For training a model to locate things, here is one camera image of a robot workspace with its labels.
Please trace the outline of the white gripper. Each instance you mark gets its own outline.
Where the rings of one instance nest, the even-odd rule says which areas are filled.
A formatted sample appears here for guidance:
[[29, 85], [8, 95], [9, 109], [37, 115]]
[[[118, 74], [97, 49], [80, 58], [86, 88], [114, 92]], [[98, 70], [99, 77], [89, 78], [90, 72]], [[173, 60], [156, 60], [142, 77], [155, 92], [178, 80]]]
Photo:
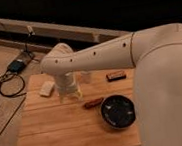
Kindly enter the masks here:
[[64, 101], [65, 97], [74, 97], [77, 100], [83, 98], [74, 73], [68, 72], [67, 74], [55, 76], [54, 82], [56, 83], [56, 91], [58, 91], [61, 103]]

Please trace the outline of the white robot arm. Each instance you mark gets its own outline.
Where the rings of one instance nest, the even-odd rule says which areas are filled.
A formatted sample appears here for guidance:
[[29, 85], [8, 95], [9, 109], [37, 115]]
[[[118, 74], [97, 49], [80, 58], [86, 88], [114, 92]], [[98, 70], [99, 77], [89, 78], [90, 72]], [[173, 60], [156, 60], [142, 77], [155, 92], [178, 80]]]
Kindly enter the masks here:
[[182, 23], [134, 31], [82, 51], [58, 43], [41, 60], [61, 94], [76, 88], [76, 71], [129, 68], [135, 70], [141, 146], [182, 146]]

